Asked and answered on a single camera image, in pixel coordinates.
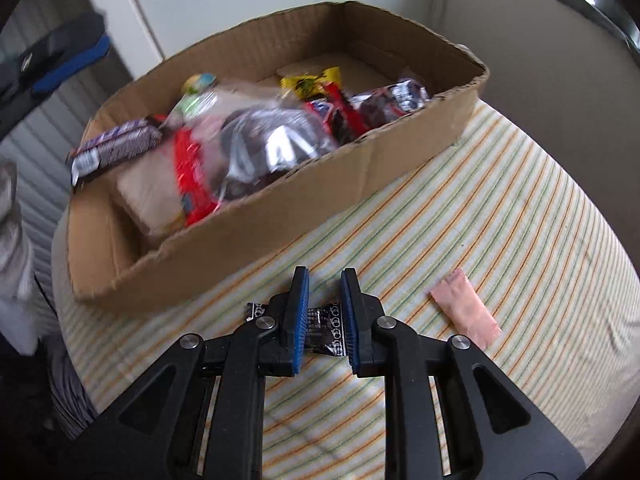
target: plastic bag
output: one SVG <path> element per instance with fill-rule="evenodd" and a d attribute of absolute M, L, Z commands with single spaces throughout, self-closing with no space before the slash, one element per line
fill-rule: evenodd
<path fill-rule="evenodd" d="M 298 108 L 251 108 L 228 117 L 220 132 L 228 172 L 220 200 L 253 194 L 295 166 L 338 148 L 321 121 Z"/>
<path fill-rule="evenodd" d="M 213 125 L 213 118 L 218 119 L 217 131 L 219 131 L 229 114 L 236 110 L 251 107 L 300 106 L 300 101 L 292 98 L 291 92 L 283 93 L 278 88 L 260 87 L 244 81 L 226 80 L 207 86 L 199 93 L 193 93 L 197 88 L 200 87 L 189 86 L 187 88 L 189 93 L 183 95 L 171 110 L 166 122 L 170 128 L 178 130 L 186 126 L 193 130 L 200 120 L 208 117 L 209 127 Z M 199 136 L 198 132 L 194 132 L 195 139 Z"/>
<path fill-rule="evenodd" d="M 195 141 L 182 128 L 167 142 L 110 174 L 114 201 L 151 246 L 204 218 L 218 205 L 215 194 L 228 170 L 220 136 Z"/>

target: candy wrapper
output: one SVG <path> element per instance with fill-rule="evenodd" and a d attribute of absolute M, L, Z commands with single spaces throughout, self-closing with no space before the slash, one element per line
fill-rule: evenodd
<path fill-rule="evenodd" d="M 181 128 L 175 133 L 174 170 L 187 225 L 202 220 L 218 207 L 202 169 L 201 152 L 202 146 L 193 139 L 190 129 Z"/>
<path fill-rule="evenodd" d="M 182 95 L 201 94 L 207 89 L 213 88 L 217 82 L 216 76 L 210 73 L 194 74 L 182 85 Z"/>
<path fill-rule="evenodd" d="M 363 117 L 351 105 L 347 97 L 338 88 L 335 83 L 327 83 L 323 85 L 327 99 L 334 105 L 337 111 L 344 118 L 341 129 L 334 132 L 334 136 L 340 144 L 353 142 L 358 137 L 367 133 L 371 128 L 368 126 Z"/>
<path fill-rule="evenodd" d="M 71 184 L 85 184 L 158 146 L 164 139 L 159 125 L 155 118 L 127 121 L 72 150 L 67 157 Z"/>
<path fill-rule="evenodd" d="M 324 130 L 339 144 L 345 144 L 355 138 L 344 114 L 326 99 L 316 99 L 305 103 L 305 110 L 320 119 Z"/>
<path fill-rule="evenodd" d="M 264 314 L 266 304 L 247 303 L 246 320 Z M 305 351 L 313 354 L 346 357 L 344 323 L 340 303 L 309 307 L 307 312 Z"/>
<path fill-rule="evenodd" d="M 297 75 L 282 78 L 280 85 L 284 90 L 292 90 L 306 101 L 324 95 L 324 85 L 333 83 L 342 88 L 340 69 L 337 66 L 323 70 L 320 75 Z"/>
<path fill-rule="evenodd" d="M 338 148 L 321 121 L 297 108 L 249 108 L 220 131 L 229 169 L 219 193 L 235 200 L 268 186 L 298 164 Z"/>
<path fill-rule="evenodd" d="M 415 79 L 406 78 L 396 84 L 355 95 L 350 103 L 369 128 L 379 128 L 424 107 L 428 100 L 425 88 Z"/>

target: cardboard box wall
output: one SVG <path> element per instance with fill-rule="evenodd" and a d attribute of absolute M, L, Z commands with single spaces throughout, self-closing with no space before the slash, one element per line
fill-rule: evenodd
<path fill-rule="evenodd" d="M 82 140 L 168 112 L 195 73 L 277 81 L 276 74 L 292 64 L 331 62 L 341 65 L 349 91 L 393 82 L 409 67 L 434 98 L 229 203 L 156 251 L 145 253 L 141 235 L 111 201 L 104 180 L 93 181 L 70 201 L 68 266 L 76 299 L 142 312 L 196 297 L 443 151 L 462 133 L 488 78 L 481 62 L 418 23 L 357 2 L 315 4 L 242 23 L 166 60 L 108 99 Z"/>

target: corrugated cardboard edge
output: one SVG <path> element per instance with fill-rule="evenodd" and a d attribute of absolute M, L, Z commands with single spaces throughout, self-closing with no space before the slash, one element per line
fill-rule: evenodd
<path fill-rule="evenodd" d="M 337 6 L 343 6 L 343 5 L 347 5 L 347 4 L 357 4 L 359 6 L 364 6 L 364 7 L 370 7 L 372 9 L 377 9 L 377 7 L 373 7 L 373 6 L 366 6 L 365 4 L 360 4 L 357 2 L 345 2 L 345 3 L 335 3 L 335 2 L 325 2 L 326 4 L 332 4 L 332 5 L 337 5 Z M 261 20 L 264 18 L 268 18 L 269 16 L 273 16 L 275 14 L 282 14 L 284 12 L 288 12 L 289 10 L 295 10 L 295 9 L 301 9 L 303 7 L 308 7 L 308 6 L 301 6 L 301 7 L 295 7 L 294 9 L 286 9 L 286 10 L 280 10 L 277 12 L 274 12 L 272 14 L 269 14 L 267 16 L 260 16 L 258 18 L 254 18 L 253 20 L 248 20 L 248 22 L 244 22 L 241 23 L 239 25 L 237 25 L 236 27 L 240 27 L 241 25 L 244 25 L 245 23 L 249 23 L 249 22 L 253 22 L 255 20 Z M 464 85 L 464 86 L 459 86 L 456 88 L 452 88 L 449 89 L 445 92 L 441 92 L 440 94 L 437 94 L 433 97 L 432 101 L 428 104 L 427 107 L 425 107 L 422 110 L 418 110 L 417 112 L 414 112 L 413 114 L 409 114 L 403 118 L 401 118 L 399 121 L 395 121 L 391 124 L 387 124 L 381 128 L 378 128 L 376 130 L 373 130 L 372 132 L 370 132 L 369 134 L 367 134 L 361 141 L 359 141 L 357 144 L 352 144 L 352 145 L 347 145 L 342 147 L 340 150 L 338 150 L 338 152 L 334 152 L 331 153 L 325 157 L 323 157 L 322 160 L 325 159 L 329 159 L 329 158 L 335 158 L 338 156 L 345 156 L 346 153 L 350 152 L 351 150 L 356 149 L 357 146 L 361 145 L 361 144 L 365 144 L 367 142 L 372 142 L 374 139 L 378 138 L 379 136 L 381 136 L 385 131 L 387 131 L 390 128 L 395 128 L 398 127 L 399 124 L 408 124 L 409 121 L 418 121 L 420 120 L 420 118 L 429 113 L 429 110 L 434 108 L 434 107 L 438 107 L 441 103 L 448 101 L 450 98 L 452 98 L 453 96 L 456 95 L 460 95 L 460 94 L 465 94 L 470 92 L 473 95 L 473 99 L 472 102 L 468 103 L 467 106 L 463 107 L 463 110 L 461 110 L 462 113 L 466 114 L 466 118 L 465 118 L 465 123 L 468 120 L 468 117 L 470 116 L 472 109 L 473 109 L 473 104 L 476 100 L 476 98 L 478 97 L 479 93 L 483 90 L 484 85 L 489 77 L 489 71 L 487 69 L 487 67 L 475 56 L 469 54 L 468 52 L 463 51 L 462 49 L 460 49 L 458 46 L 456 46 L 455 44 L 451 43 L 450 41 L 446 40 L 446 38 L 443 38 L 442 36 L 440 36 L 439 34 L 434 33 L 433 31 L 429 30 L 427 27 L 424 27 L 423 25 L 421 25 L 420 23 L 416 23 L 416 22 L 412 22 L 411 20 L 407 20 L 405 18 L 402 18 L 401 16 L 398 16 L 394 13 L 389 13 L 397 18 L 400 18 L 406 22 L 411 22 L 414 25 L 416 25 L 417 27 L 420 27 L 422 29 L 428 30 L 431 34 L 433 34 L 434 36 L 436 36 L 437 38 L 439 38 L 441 41 L 443 41 L 445 44 L 448 44 L 454 52 L 456 52 L 458 54 L 458 56 L 464 60 L 465 62 L 471 62 L 474 65 L 476 65 L 478 68 L 482 69 L 482 74 L 479 76 L 475 76 L 468 84 Z M 219 34 L 225 34 L 227 31 L 223 31 L 223 32 L 219 32 L 216 35 Z M 201 40 L 200 42 L 198 42 L 197 44 L 192 45 L 191 47 L 189 47 L 188 49 L 186 49 L 185 51 L 179 52 L 177 54 L 175 54 L 174 56 L 172 56 L 172 58 L 169 58 L 169 60 L 173 59 L 174 57 L 177 56 L 183 56 L 185 55 L 187 52 L 189 52 L 190 50 L 196 48 L 197 46 L 199 46 L 200 44 L 202 44 L 203 42 L 210 40 L 210 38 L 205 38 L 203 40 Z M 149 73 L 153 73 L 155 70 L 158 70 L 159 67 L 156 67 L 155 69 L 151 70 Z M 109 103 L 111 103 L 113 100 L 118 99 L 118 97 L 125 91 L 127 87 L 124 87 L 123 89 L 120 89 L 116 94 L 114 94 L 110 99 L 107 100 L 107 102 L 105 102 L 105 104 L 103 105 L 103 107 L 101 107 L 101 109 L 107 107 L 109 105 Z M 85 133 L 84 133 L 84 137 L 83 139 L 86 137 L 87 131 L 90 129 L 90 126 L 93 124 L 93 122 L 95 121 L 95 118 L 92 119 L 88 125 L 87 128 L 85 129 Z M 445 146 L 442 146 L 441 148 L 444 149 L 446 146 L 448 146 L 451 142 L 453 142 L 455 139 L 449 139 L 446 143 Z M 371 158 L 371 152 L 370 150 L 363 150 L 361 153 L 361 156 L 364 156 L 366 158 L 366 162 L 364 163 L 364 170 L 360 173 L 359 176 L 359 181 L 360 183 L 358 184 L 358 191 L 357 191 L 357 196 L 353 197 L 354 202 L 352 202 L 353 204 L 360 202 L 361 200 L 363 200 L 364 198 L 366 198 L 367 196 L 370 195 L 368 187 L 367 187 L 367 182 L 368 182 L 368 175 L 369 175 L 369 171 L 370 171 L 370 158 Z M 257 193 L 251 197 L 248 197 L 247 199 L 238 201 L 236 203 L 232 203 L 229 204 L 225 210 L 221 211 L 219 214 L 225 214 L 225 215 L 231 215 L 233 213 L 233 211 L 237 210 L 238 208 L 242 207 L 242 206 L 246 206 L 247 204 L 252 204 L 257 202 L 258 200 L 261 200 L 263 196 L 274 193 L 277 191 L 277 189 L 282 186 L 284 184 L 284 182 L 290 180 L 290 179 L 294 179 L 296 178 L 296 175 L 298 176 L 298 178 L 300 177 L 300 175 L 304 175 L 306 171 L 309 171 L 309 168 L 311 168 L 313 165 L 317 164 L 318 161 L 308 161 L 305 164 L 300 165 L 298 168 L 296 168 L 295 170 L 291 171 L 285 178 L 275 182 L 274 184 L 272 184 L 271 186 L 269 186 L 267 189 L 261 191 L 260 193 Z M 166 259 L 169 259 L 172 257 L 172 255 L 179 250 L 179 248 L 181 247 L 182 243 L 184 240 L 188 240 L 190 237 L 193 236 L 193 233 L 195 232 L 197 234 L 198 231 L 198 227 L 200 224 L 196 224 L 194 226 L 192 226 L 191 228 L 188 228 L 186 230 L 184 230 L 183 232 L 180 232 L 176 235 L 174 235 L 173 237 L 169 238 L 157 251 L 153 251 L 151 253 L 146 254 L 145 256 L 143 256 L 142 258 L 140 258 L 138 261 L 136 261 L 132 266 L 130 266 L 128 269 L 126 269 L 124 272 L 119 273 L 119 275 L 117 276 L 116 279 L 111 280 L 111 282 L 109 283 L 109 285 L 98 288 L 97 290 L 92 291 L 89 294 L 78 294 L 76 292 L 76 290 L 74 290 L 74 294 L 76 295 L 76 298 L 79 301 L 85 301 L 87 303 L 91 303 L 91 304 L 95 304 L 97 306 L 108 306 L 111 309 L 113 309 L 114 305 L 118 303 L 118 297 L 122 296 L 122 295 L 127 295 L 130 294 L 131 292 L 131 284 L 134 280 L 136 280 L 141 274 L 143 274 L 143 272 L 145 271 L 145 269 L 147 269 L 149 266 L 152 266 L 154 263 L 156 262 L 160 262 Z M 194 295 L 197 296 L 197 294 L 199 294 L 199 291 L 195 291 Z M 183 301 L 185 300 L 185 297 L 182 293 L 178 294 L 179 298 L 166 298 L 166 301 L 163 302 L 165 304 L 158 304 L 158 308 L 162 308 L 164 306 L 167 306 L 168 304 L 175 304 L 178 303 L 179 301 Z"/>

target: bed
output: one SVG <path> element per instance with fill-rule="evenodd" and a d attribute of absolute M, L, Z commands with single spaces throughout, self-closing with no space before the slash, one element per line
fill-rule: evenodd
<path fill-rule="evenodd" d="M 439 156 L 160 314 L 126 317 L 75 302 L 63 218 L 53 243 L 55 300 L 97 410 L 182 334 L 231 332 L 248 302 L 287 289 L 295 265 L 310 268 L 311 304 L 335 299 L 340 271 L 355 267 L 363 292 L 388 314 L 440 339 L 454 327 L 428 290 L 462 267 L 503 330 L 487 355 L 587 464 L 640 394 L 640 282 L 625 250 L 560 165 L 478 101 L 465 133 Z M 382 380 L 358 380 L 346 359 L 315 354 L 295 380 L 268 380 L 265 478 L 383 478 L 384 452 Z"/>

